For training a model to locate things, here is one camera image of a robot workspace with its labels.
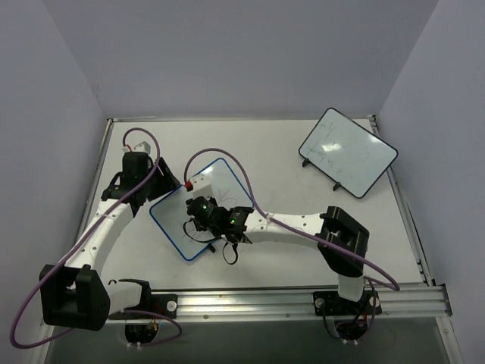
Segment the blue framed whiteboard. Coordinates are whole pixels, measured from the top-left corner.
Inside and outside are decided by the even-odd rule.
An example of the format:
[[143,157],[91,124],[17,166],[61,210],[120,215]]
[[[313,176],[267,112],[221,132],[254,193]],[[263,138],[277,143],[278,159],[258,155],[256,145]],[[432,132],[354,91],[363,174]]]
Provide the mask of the blue framed whiteboard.
[[[224,158],[217,158],[197,174],[203,173],[211,178],[211,185],[217,204],[227,209],[235,206],[252,207],[252,201],[241,183],[238,174],[234,173]],[[197,231],[186,211],[186,201],[192,194],[180,186],[162,197],[150,208],[150,215],[172,243],[181,257],[190,262],[204,250],[206,243],[197,243],[193,238],[207,240],[212,238],[208,231]]]

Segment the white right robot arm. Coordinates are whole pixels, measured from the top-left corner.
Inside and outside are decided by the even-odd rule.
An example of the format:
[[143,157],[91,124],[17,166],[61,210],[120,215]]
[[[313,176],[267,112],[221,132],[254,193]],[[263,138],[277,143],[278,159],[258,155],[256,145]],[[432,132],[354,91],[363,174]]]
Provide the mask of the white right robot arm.
[[375,285],[365,290],[369,232],[342,209],[331,206],[312,215],[260,213],[252,207],[224,208],[204,196],[187,200],[186,208],[197,231],[211,233],[234,251],[243,243],[314,244],[337,276],[336,303],[342,311],[355,312],[363,303],[374,310],[380,307]]

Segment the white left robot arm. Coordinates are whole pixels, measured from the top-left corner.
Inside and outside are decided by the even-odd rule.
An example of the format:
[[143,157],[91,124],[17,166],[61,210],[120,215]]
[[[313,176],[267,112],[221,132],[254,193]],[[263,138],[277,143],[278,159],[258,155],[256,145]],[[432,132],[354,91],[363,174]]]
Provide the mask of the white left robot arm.
[[108,317],[124,310],[144,318],[153,307],[148,281],[121,278],[103,284],[100,274],[123,229],[145,202],[178,188],[180,182],[164,159],[147,152],[126,152],[122,169],[101,195],[98,209],[59,268],[46,265],[39,274],[42,314],[48,325],[100,330]]

